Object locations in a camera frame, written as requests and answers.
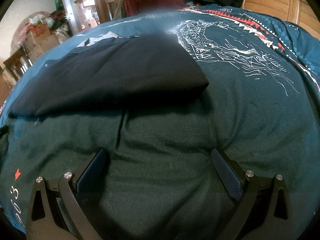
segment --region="blue bedspread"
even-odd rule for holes
[[[177,34],[206,74],[209,86],[200,99],[36,120],[7,117],[47,60],[109,31],[129,37],[159,30]],[[284,176],[299,236],[320,203],[319,48],[295,24],[216,5],[156,11],[82,32],[39,58],[7,99],[0,119],[10,127],[0,141],[5,215],[25,231],[36,177],[58,178],[101,146],[111,165],[84,207],[106,235],[210,239],[234,206],[210,162],[211,149],[220,146],[244,170]]]

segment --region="wooden bed frame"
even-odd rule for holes
[[[244,0],[242,8],[296,23],[320,40],[320,22],[306,0]]]

